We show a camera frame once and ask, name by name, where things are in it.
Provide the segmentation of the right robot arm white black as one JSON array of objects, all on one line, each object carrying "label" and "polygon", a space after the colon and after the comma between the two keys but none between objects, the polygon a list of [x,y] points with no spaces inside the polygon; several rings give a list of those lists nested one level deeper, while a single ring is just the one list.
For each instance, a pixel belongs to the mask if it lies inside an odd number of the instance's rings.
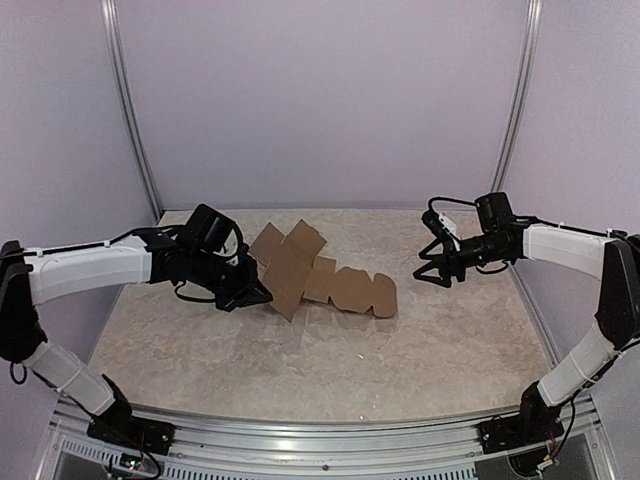
[{"label": "right robot arm white black", "polygon": [[546,326],[570,336],[555,341],[563,358],[525,390],[511,423],[512,436],[531,444],[580,391],[638,345],[639,236],[517,214],[506,193],[491,192],[468,202],[479,232],[464,237],[436,210],[443,202],[464,203],[443,196],[429,199],[421,221],[432,241],[419,253],[423,264],[414,278],[449,288],[464,282],[471,270],[493,275],[522,261],[522,281]]}]

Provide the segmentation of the brown cardboard box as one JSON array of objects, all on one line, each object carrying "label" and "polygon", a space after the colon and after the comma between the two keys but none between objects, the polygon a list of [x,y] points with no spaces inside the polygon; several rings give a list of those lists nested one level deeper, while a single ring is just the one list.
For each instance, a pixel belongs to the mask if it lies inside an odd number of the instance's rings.
[{"label": "brown cardboard box", "polygon": [[377,318],[397,314],[397,287],[391,277],[348,266],[320,255],[326,240],[303,220],[288,234],[267,224],[253,241],[251,255],[264,268],[262,283],[271,292],[271,307],[294,318],[303,300],[333,304],[337,309]]}]

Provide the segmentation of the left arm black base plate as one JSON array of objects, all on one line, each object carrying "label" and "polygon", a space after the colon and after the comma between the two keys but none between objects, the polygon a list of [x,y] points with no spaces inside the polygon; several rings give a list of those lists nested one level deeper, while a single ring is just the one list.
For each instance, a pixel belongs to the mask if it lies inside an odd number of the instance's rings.
[{"label": "left arm black base plate", "polygon": [[87,429],[90,438],[152,454],[169,453],[176,427],[132,415],[98,416]]}]

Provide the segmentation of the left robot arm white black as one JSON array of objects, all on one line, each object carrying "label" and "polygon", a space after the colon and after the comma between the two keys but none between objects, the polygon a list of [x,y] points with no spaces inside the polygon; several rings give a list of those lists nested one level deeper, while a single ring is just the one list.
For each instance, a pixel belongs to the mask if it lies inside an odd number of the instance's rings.
[{"label": "left robot arm white black", "polygon": [[179,299],[223,312],[273,298],[239,225],[205,204],[183,224],[134,228],[113,239],[47,248],[8,241],[1,248],[1,358],[68,397],[118,444],[133,443],[140,424],[126,396],[57,344],[42,326],[39,309],[154,284],[199,287],[208,297]]}]

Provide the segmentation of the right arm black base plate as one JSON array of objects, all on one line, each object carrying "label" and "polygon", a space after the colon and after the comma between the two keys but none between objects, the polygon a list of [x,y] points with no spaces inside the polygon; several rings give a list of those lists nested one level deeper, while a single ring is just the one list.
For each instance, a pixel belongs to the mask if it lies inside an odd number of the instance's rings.
[{"label": "right arm black base plate", "polygon": [[477,426],[479,440],[484,454],[493,454],[558,439],[565,431],[559,420],[533,427],[526,427],[519,415],[494,416]]}]

